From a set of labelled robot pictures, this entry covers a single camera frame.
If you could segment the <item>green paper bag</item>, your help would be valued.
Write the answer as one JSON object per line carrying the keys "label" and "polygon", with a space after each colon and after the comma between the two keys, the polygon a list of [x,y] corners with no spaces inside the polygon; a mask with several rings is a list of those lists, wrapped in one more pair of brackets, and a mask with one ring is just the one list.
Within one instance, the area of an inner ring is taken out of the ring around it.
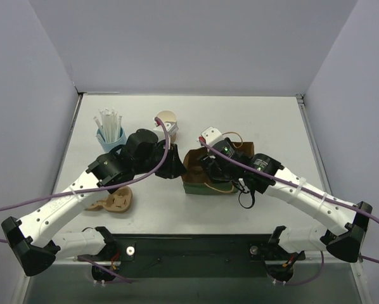
{"label": "green paper bag", "polygon": [[[240,138],[240,142],[231,142],[227,134],[237,134]],[[224,132],[222,133],[215,127],[209,127],[205,129],[201,136],[206,140],[207,144],[212,146],[219,140],[229,139],[233,149],[240,154],[244,154],[247,157],[253,156],[254,143],[244,142],[242,137],[236,132]],[[208,155],[208,149],[201,147],[198,149],[191,149],[184,157],[183,164],[186,168],[186,173],[181,176],[183,181],[183,187],[186,194],[196,195],[227,195],[236,193],[238,189],[234,187],[230,180],[224,179],[224,176],[218,171],[215,164],[213,164],[214,158],[206,159]]]}

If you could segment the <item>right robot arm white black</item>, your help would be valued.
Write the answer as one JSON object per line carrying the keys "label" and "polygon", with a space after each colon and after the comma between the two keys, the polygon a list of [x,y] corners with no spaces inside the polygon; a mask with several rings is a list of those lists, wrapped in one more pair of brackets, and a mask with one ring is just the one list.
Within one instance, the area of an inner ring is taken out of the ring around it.
{"label": "right robot arm white black", "polygon": [[368,215],[373,211],[370,204],[351,203],[329,195],[265,154],[247,157],[238,152],[229,139],[209,143],[200,137],[199,142],[207,149],[201,163],[210,179],[230,181],[252,198],[260,193],[279,199],[319,222],[317,227],[306,229],[275,228],[273,239],[267,244],[272,257],[326,250],[345,262],[359,260],[369,226]]}

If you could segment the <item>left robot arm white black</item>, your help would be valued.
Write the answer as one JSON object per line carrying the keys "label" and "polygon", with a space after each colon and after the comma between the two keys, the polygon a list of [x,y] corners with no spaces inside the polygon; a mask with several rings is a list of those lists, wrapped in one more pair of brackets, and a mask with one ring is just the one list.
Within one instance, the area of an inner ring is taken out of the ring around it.
{"label": "left robot arm white black", "polygon": [[26,276],[44,272],[55,260],[88,256],[109,261],[118,252],[117,242],[106,227],[61,234],[59,231],[82,211],[133,184],[137,176],[151,174],[175,179],[186,169],[177,144],[159,139],[156,133],[139,129],[125,144],[99,155],[57,197],[22,218],[8,217],[1,224],[6,240]]}

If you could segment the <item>stack of paper cups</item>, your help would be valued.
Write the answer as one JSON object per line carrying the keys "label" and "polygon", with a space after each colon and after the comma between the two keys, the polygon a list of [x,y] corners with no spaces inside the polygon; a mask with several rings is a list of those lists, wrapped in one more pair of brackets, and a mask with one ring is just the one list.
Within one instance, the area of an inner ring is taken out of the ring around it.
{"label": "stack of paper cups", "polygon": [[[164,110],[159,112],[156,117],[158,117],[165,125],[165,128],[167,129],[168,135],[170,137],[170,142],[175,143],[177,132],[179,130],[179,127],[177,126],[176,114],[173,111]],[[164,131],[161,125],[157,122],[155,122],[155,125],[156,126],[153,129],[153,132],[157,135],[158,141],[165,139]]]}

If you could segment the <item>blue straw holder cup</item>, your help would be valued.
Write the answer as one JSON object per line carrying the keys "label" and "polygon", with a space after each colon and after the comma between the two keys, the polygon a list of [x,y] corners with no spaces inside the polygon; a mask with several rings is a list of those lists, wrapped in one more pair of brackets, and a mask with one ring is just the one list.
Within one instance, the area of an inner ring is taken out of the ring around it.
{"label": "blue straw holder cup", "polygon": [[102,133],[100,132],[99,129],[96,132],[96,138],[105,153],[110,152],[116,146],[125,144],[127,141],[126,134],[122,127],[120,128],[119,138],[114,142],[105,142],[105,140],[103,139]]}

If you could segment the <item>white wrapped straws bundle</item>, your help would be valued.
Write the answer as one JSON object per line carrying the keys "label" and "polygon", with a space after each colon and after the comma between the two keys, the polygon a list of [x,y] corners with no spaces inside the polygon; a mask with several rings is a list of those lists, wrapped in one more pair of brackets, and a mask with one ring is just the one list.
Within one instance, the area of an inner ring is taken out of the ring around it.
{"label": "white wrapped straws bundle", "polygon": [[93,117],[93,120],[102,133],[103,139],[108,143],[116,141],[122,127],[122,115],[119,115],[114,108],[98,110],[98,114]]}

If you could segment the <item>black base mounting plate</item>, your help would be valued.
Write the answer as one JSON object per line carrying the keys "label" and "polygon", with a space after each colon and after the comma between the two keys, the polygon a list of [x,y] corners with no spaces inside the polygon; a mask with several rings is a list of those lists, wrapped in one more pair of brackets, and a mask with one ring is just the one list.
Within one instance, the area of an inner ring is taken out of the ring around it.
{"label": "black base mounting plate", "polygon": [[268,266],[290,279],[286,262],[305,259],[297,250],[287,253],[268,234],[116,234],[115,248],[79,261],[104,263],[126,279],[255,278]]}

